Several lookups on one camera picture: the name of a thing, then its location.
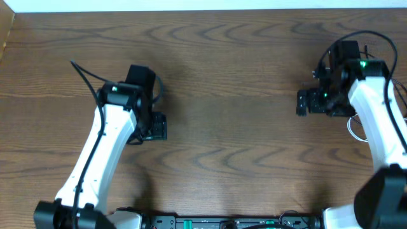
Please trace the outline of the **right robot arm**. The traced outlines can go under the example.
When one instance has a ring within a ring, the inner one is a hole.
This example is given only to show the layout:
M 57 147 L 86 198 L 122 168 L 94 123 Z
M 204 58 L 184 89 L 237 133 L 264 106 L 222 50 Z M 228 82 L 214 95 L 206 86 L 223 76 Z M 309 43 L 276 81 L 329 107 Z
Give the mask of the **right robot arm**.
M 337 41 L 320 64 L 317 88 L 297 93 L 296 113 L 358 117 L 374 174 L 351 204 L 322 212 L 314 228 L 406 228 L 406 121 L 383 60 L 364 59 L 357 41 Z

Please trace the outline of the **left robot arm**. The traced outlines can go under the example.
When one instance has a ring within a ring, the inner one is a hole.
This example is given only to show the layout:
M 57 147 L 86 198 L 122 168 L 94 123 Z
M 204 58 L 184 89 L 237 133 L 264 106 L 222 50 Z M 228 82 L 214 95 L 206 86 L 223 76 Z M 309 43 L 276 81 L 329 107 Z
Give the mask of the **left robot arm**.
M 55 200 L 38 203 L 36 228 L 149 228 L 129 208 L 108 214 L 107 197 L 125 146 L 167 139 L 166 116 L 153 111 L 157 81 L 148 67 L 132 65 L 125 81 L 106 80 L 91 91 L 97 107 L 88 139 Z

